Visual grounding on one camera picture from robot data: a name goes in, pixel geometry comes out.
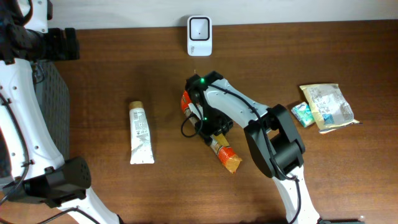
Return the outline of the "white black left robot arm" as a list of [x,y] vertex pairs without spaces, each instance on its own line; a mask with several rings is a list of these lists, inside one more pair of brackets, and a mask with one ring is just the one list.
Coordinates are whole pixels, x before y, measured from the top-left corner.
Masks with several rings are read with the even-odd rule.
[[50,0],[1,2],[1,191],[44,203],[78,223],[121,223],[91,187],[88,164],[69,156],[68,87],[54,63],[77,60],[72,28],[50,28]]

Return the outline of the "orange cracker package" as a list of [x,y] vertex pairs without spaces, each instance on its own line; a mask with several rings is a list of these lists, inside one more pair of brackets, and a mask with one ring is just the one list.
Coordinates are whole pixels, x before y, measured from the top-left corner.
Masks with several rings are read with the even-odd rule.
[[[187,117],[186,120],[183,122],[182,127],[181,127],[181,132],[186,138],[192,138],[195,136],[201,137],[198,133],[199,131],[195,130],[195,122],[196,121],[202,121],[202,119],[198,119],[194,113],[192,113],[188,107],[189,103],[195,103],[199,104],[200,103],[196,101],[192,101],[190,98],[190,95],[188,94],[188,91],[185,90],[183,92],[181,101],[180,101],[180,106],[182,109],[183,114]],[[190,121],[194,127],[194,133],[191,135],[186,135],[183,132],[183,127],[187,121]],[[233,148],[230,146],[229,142],[225,138],[224,134],[219,134],[218,136],[211,136],[212,142],[209,145],[209,147],[213,150],[215,155],[218,157],[218,159],[221,161],[221,163],[226,167],[227,170],[229,170],[231,173],[235,173],[236,170],[239,167],[239,164],[241,163],[242,159],[234,152]]]

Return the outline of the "white tube brown cap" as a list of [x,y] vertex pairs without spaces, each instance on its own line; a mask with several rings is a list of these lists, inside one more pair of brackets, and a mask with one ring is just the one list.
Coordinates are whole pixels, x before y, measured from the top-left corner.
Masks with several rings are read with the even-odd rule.
[[130,164],[153,164],[155,160],[143,102],[130,102],[129,118],[131,127]]

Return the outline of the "cream snack bag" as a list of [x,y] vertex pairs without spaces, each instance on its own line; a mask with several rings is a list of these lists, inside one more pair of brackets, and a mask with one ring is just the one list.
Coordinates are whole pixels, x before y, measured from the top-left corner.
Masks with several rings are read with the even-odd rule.
[[320,134],[354,124],[361,124],[354,118],[353,110],[344,98],[337,83],[301,85]]

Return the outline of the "small teal tissue pack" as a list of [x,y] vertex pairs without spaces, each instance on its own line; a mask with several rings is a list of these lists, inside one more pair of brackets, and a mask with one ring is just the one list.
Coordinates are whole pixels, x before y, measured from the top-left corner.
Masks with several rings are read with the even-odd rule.
[[311,109],[306,102],[302,102],[294,106],[291,109],[291,112],[304,128],[312,125],[315,122]]

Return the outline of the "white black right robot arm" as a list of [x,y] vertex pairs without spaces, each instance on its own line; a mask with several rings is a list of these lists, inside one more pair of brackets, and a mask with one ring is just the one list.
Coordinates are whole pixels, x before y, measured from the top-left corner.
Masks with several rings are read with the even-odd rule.
[[208,139],[227,133],[233,124],[243,128],[252,160],[277,186],[288,223],[327,223],[311,201],[304,179],[305,145],[285,107],[250,99],[216,71],[188,78],[185,92],[198,118],[197,135]]

